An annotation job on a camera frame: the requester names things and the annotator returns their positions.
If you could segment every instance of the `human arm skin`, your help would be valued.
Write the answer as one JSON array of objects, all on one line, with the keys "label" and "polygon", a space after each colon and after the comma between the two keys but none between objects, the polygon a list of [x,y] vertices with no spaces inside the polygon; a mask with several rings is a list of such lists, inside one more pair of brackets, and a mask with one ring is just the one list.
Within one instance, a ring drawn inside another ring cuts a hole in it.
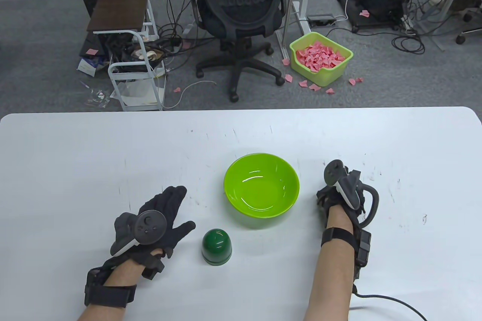
[{"label": "human arm skin", "polygon": [[[327,228],[332,227],[353,233],[351,220],[340,205],[330,208]],[[350,244],[332,239],[323,245],[305,321],[348,320],[354,267],[355,251]]]},{"label": "human arm skin", "polygon": [[[155,250],[152,254],[162,254],[161,250]],[[105,281],[104,286],[134,286],[141,278],[144,266],[132,261],[125,261],[116,267]],[[97,304],[87,306],[78,321],[122,321],[125,314],[123,307],[106,307]]]}]

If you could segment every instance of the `green plastic basket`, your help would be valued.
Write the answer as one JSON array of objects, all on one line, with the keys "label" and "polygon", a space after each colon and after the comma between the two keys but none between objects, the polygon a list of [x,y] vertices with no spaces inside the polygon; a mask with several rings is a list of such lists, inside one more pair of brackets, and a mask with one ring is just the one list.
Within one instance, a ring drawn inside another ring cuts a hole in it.
[{"label": "green plastic basket", "polygon": [[[331,68],[331,69],[321,68],[318,73],[313,73],[309,68],[300,64],[300,62],[296,58],[296,51],[304,50],[308,46],[315,44],[315,42],[317,41],[322,43],[324,46],[330,46],[335,52],[339,51],[341,56],[345,57],[345,60],[341,64],[335,66],[334,68]],[[348,50],[347,48],[341,46],[340,44],[337,44],[334,41],[331,41],[330,39],[328,39],[327,37],[324,37],[318,32],[310,32],[309,34],[306,34],[300,37],[298,40],[295,40],[290,44],[290,49],[291,49],[291,61],[290,61],[291,68],[295,72],[300,73],[305,78],[314,82],[319,87],[325,87],[331,84],[332,82],[334,82],[339,77],[341,77],[345,72],[346,65],[348,65],[348,62],[351,60],[351,58],[353,58],[353,53],[351,50]]]}]

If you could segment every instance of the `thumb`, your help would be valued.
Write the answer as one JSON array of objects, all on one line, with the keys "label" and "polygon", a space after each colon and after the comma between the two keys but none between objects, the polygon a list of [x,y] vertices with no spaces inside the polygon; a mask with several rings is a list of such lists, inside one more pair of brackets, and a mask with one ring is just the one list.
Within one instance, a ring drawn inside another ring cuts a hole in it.
[{"label": "thumb", "polygon": [[175,242],[177,244],[177,242],[186,237],[189,232],[194,230],[194,228],[196,228],[196,223],[194,223],[193,221],[187,221],[186,223],[183,223],[179,227],[172,230],[172,238],[175,239]]}]

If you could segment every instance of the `dark green cup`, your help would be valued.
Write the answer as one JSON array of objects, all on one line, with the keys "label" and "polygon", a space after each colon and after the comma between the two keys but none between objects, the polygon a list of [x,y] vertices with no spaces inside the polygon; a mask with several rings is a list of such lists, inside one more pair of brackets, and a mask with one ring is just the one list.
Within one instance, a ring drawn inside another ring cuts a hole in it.
[{"label": "dark green cup", "polygon": [[203,237],[203,257],[212,266],[221,266],[231,258],[233,247],[226,232],[215,228]]}]

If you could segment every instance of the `lime green bowl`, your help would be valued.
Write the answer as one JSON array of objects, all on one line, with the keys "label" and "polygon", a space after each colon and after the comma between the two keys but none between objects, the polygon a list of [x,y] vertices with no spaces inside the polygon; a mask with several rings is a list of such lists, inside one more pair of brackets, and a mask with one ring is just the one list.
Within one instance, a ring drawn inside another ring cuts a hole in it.
[{"label": "lime green bowl", "polygon": [[241,213],[273,218],[290,209],[300,182],[285,160],[266,153],[248,154],[231,164],[224,176],[224,192]]}]

